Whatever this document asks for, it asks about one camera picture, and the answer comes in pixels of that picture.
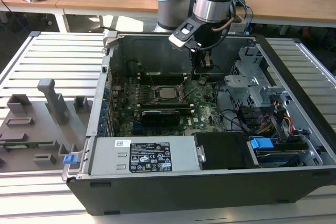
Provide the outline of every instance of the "table leg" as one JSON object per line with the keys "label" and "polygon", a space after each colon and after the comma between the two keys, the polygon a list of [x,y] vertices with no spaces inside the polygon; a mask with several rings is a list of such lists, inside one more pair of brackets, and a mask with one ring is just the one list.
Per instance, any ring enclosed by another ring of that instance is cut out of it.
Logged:
{"label": "table leg", "polygon": [[104,20],[103,20],[103,16],[99,15],[99,26],[103,27],[104,26]]}
{"label": "table leg", "polygon": [[287,25],[283,25],[281,30],[280,30],[280,35],[285,35],[287,30],[288,30],[289,26]]}
{"label": "table leg", "polygon": [[69,33],[70,29],[69,29],[67,16],[65,14],[55,14],[55,18],[56,18],[60,33]]}
{"label": "table leg", "polygon": [[0,12],[0,20],[2,23],[8,23],[8,18],[6,17],[5,12]]}

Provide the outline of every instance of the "green circuit board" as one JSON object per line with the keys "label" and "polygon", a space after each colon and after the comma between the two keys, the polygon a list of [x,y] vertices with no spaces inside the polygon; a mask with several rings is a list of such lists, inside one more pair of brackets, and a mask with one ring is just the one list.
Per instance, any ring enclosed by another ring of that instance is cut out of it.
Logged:
{"label": "green circuit board", "polygon": [[[223,120],[220,119],[219,111],[215,105],[214,96],[216,83],[200,85],[199,81],[187,80],[183,84],[183,94],[191,92],[183,102],[193,104],[193,113],[181,115],[180,123],[174,127],[157,127],[157,129],[143,129],[137,115],[139,108],[139,90],[148,89],[150,95],[147,99],[151,102],[153,86],[142,87],[137,79],[128,78],[121,81],[121,92],[115,103],[118,116],[118,130],[116,136],[169,136],[169,135],[192,135],[195,132],[218,132],[225,131]],[[161,88],[172,87],[160,85]]]}

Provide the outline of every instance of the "barcode sticker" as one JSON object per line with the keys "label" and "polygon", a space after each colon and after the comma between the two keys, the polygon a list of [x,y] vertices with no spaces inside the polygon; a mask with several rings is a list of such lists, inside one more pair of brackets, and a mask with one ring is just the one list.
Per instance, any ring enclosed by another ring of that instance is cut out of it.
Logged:
{"label": "barcode sticker", "polygon": [[130,147],[132,140],[116,140],[115,147]]}

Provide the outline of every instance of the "warning label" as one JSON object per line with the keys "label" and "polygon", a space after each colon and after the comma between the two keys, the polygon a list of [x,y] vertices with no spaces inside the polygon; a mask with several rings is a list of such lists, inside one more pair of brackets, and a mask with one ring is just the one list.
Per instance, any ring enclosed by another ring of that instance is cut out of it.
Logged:
{"label": "warning label", "polygon": [[131,144],[130,172],[171,172],[173,170],[169,143]]}

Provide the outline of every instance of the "metal table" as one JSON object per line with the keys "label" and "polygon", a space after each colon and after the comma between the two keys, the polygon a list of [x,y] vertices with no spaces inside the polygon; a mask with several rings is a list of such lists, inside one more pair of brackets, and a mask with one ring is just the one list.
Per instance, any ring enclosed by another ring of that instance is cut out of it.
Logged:
{"label": "metal table", "polygon": [[[13,93],[44,100],[40,78],[54,78],[66,100],[94,97],[103,54],[103,34],[41,33],[28,37],[0,74],[0,119]],[[285,65],[336,129],[335,79],[301,43],[268,39]],[[335,223],[336,186],[320,188],[295,204],[91,216],[60,177],[61,171],[0,174],[1,223]]]}

